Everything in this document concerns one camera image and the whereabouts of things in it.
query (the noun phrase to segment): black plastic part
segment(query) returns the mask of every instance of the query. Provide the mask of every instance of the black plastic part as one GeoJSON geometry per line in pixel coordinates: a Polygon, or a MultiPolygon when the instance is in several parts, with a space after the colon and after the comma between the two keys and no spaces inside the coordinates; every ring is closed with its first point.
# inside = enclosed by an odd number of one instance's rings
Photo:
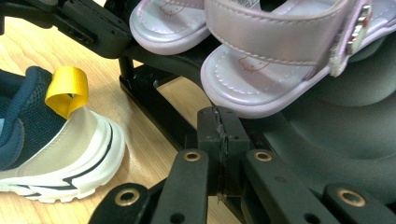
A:
{"type": "Polygon", "coordinates": [[[150,223],[206,223],[207,172],[205,152],[178,152],[150,223]]]}
{"type": "Polygon", "coordinates": [[[241,210],[247,224],[271,223],[259,197],[249,182],[246,182],[244,185],[241,199],[241,210]]]}
{"type": "Polygon", "coordinates": [[[241,188],[241,165],[244,155],[250,150],[250,140],[236,114],[224,107],[216,107],[215,116],[219,116],[220,125],[225,135],[226,146],[222,150],[222,164],[225,167],[223,173],[223,195],[240,196],[241,188]]]}
{"type": "Polygon", "coordinates": [[[99,203],[89,223],[141,223],[148,203],[149,194],[145,187],[133,183],[119,185],[99,203]]]}
{"type": "Polygon", "coordinates": [[[361,188],[331,184],[327,186],[323,198],[343,223],[396,223],[395,214],[361,188]]]}
{"type": "Polygon", "coordinates": [[[46,12],[53,12],[58,6],[58,0],[25,0],[25,1],[46,12]]]}
{"type": "Polygon", "coordinates": [[[43,5],[43,1],[31,2],[50,8],[42,10],[22,0],[4,0],[0,1],[0,15],[22,18],[42,28],[54,25],[84,47],[110,59],[119,58],[132,41],[129,26],[91,0],[62,1],[55,10],[52,5],[43,5]]]}
{"type": "Polygon", "coordinates": [[[222,165],[220,163],[221,139],[219,124],[216,123],[215,108],[207,107],[198,112],[197,138],[198,148],[209,156],[209,181],[207,186],[208,195],[215,196],[221,191],[219,182],[221,179],[222,165]]]}
{"type": "Polygon", "coordinates": [[[177,150],[184,149],[185,136],[196,134],[196,130],[157,91],[157,87],[176,76],[142,65],[132,68],[126,61],[120,61],[121,71],[129,71],[120,76],[121,88],[129,94],[160,131],[177,150]]]}
{"type": "Polygon", "coordinates": [[[249,151],[245,171],[271,223],[338,223],[275,153],[249,151]]]}

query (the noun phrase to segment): sneaker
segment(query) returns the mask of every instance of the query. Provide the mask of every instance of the sneaker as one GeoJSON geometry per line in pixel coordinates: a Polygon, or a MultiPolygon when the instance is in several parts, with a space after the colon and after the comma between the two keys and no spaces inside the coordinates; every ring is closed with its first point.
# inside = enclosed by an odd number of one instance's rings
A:
{"type": "Polygon", "coordinates": [[[121,128],[87,107],[64,119],[46,106],[52,75],[0,70],[0,191],[54,203],[84,198],[120,167],[121,128]]]}

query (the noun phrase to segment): wooden surface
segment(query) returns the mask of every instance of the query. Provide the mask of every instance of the wooden surface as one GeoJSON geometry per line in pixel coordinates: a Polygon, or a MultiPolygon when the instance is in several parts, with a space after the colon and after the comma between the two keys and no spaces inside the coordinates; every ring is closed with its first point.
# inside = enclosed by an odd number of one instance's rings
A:
{"type": "MultiPolygon", "coordinates": [[[[0,223],[87,223],[97,204],[117,185],[134,182],[150,188],[167,177],[177,152],[120,89],[117,60],[97,56],[56,28],[45,30],[27,21],[6,18],[6,34],[0,36],[0,68],[23,75],[32,65],[51,73],[63,65],[85,71],[90,85],[87,107],[122,127],[127,150],[112,180],[85,199],[46,204],[12,192],[0,193],[0,223]]],[[[209,106],[204,93],[183,78],[160,87],[159,91],[193,125],[196,112],[209,106]]],[[[239,222],[224,204],[210,197],[208,223],[239,222]]]]}

